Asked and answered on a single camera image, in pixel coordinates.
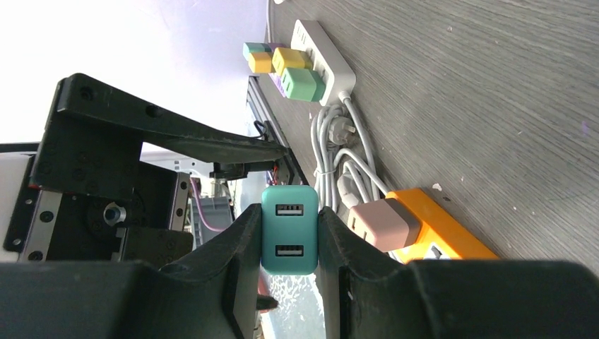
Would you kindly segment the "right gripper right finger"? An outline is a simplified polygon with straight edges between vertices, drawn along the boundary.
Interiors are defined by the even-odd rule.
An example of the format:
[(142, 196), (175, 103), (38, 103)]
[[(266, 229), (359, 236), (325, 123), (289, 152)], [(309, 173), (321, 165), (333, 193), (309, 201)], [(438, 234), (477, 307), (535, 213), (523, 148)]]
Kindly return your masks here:
[(401, 264), (319, 213), (328, 338), (597, 338), (598, 278), (566, 261)]

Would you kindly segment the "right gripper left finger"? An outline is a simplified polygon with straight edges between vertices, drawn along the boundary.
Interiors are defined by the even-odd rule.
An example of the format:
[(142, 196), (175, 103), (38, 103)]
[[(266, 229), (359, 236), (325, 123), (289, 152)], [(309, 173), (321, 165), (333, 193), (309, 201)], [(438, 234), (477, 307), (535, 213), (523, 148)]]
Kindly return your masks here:
[(251, 338), (261, 207), (155, 269), (141, 261), (1, 265), (2, 338)]

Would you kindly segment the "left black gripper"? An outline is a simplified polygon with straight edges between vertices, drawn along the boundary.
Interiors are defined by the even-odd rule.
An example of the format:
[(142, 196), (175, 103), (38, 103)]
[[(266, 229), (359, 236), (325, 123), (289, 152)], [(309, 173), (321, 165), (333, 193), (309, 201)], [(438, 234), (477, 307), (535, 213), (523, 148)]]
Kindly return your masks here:
[(190, 176), (138, 166), (144, 143), (221, 164), (287, 152), (75, 73), (57, 83), (36, 156), (1, 155), (1, 262), (163, 267), (191, 253), (194, 238), (184, 229)]

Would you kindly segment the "brown plug adapter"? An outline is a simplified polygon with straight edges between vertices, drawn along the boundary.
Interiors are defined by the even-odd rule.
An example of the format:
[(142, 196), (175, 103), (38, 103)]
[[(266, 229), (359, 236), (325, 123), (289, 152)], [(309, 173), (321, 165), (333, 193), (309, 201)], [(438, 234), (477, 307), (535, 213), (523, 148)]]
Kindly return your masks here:
[(363, 203), (350, 209), (348, 228), (382, 252), (415, 243), (422, 223), (393, 198)]

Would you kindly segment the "orange power strip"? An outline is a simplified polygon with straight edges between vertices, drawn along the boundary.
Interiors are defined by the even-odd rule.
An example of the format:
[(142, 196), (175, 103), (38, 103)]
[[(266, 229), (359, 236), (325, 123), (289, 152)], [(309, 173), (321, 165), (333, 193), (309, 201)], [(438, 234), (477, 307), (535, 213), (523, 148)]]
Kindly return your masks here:
[(390, 255), (401, 263), (420, 259), (498, 259), (422, 189), (392, 191), (386, 195), (402, 203), (420, 222), (414, 244)]

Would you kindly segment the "white power strip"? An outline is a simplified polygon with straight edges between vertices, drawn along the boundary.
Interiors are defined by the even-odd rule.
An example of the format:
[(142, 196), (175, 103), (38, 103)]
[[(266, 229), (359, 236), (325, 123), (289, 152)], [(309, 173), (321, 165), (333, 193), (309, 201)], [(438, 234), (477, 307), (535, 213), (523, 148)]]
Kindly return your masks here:
[(306, 52), (313, 69), (322, 77), (326, 87), (319, 100), (321, 106), (340, 102), (342, 92), (352, 93), (356, 84), (355, 72), (318, 21), (296, 20), (290, 46)]

